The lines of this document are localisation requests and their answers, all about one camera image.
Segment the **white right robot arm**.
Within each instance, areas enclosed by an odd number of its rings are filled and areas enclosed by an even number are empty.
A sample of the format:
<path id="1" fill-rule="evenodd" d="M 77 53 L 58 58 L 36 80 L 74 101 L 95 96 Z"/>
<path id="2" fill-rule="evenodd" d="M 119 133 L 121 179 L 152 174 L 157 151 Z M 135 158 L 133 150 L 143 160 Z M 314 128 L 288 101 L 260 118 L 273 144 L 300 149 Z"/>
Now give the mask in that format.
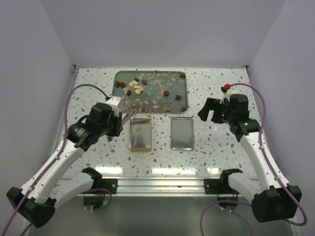
<path id="1" fill-rule="evenodd" d="M 214 183 L 208 179 L 204 184 L 216 192 L 241 194 L 252 206 L 252 212 L 260 223 L 287 220 L 297 212 L 302 192 L 292 186 L 274 161 L 257 120 L 250 118 L 249 101 L 243 94 L 233 94 L 223 103 L 219 99 L 207 98 L 204 107 L 198 112 L 202 121 L 208 119 L 217 124 L 227 123 L 246 154 L 258 178 L 255 184 L 245 177 L 240 169 L 226 169 Z"/>

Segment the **metal tongs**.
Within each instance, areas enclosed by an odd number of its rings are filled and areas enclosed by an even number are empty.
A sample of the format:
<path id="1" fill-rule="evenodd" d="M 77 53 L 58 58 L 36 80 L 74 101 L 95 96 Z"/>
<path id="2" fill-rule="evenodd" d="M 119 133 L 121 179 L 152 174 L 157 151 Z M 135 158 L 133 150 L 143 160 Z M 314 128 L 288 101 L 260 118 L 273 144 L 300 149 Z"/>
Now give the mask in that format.
<path id="1" fill-rule="evenodd" d="M 118 134 L 116 135 L 116 137 L 120 136 L 120 133 L 123 130 L 123 126 L 127 123 L 128 120 L 130 120 L 138 112 L 139 112 L 138 105 L 132 105 L 130 109 L 128 110 L 128 112 L 126 113 L 126 115 L 124 115 L 123 117 L 119 119 Z"/>

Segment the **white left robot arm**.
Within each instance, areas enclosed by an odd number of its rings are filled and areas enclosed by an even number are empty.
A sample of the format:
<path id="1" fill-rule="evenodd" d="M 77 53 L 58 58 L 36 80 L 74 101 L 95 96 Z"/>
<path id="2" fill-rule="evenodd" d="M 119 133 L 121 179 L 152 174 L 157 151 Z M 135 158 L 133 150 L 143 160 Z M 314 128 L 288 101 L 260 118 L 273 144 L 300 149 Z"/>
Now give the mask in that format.
<path id="1" fill-rule="evenodd" d="M 16 213 L 20 213 L 35 227 L 44 226 L 55 213 L 58 198 L 50 194 L 67 169 L 100 137 L 118 137 L 123 129 L 121 100 L 112 97 L 105 103 L 96 103 L 90 113 L 71 125 L 66 139 L 42 168 L 22 187 L 11 187 L 6 196 Z"/>

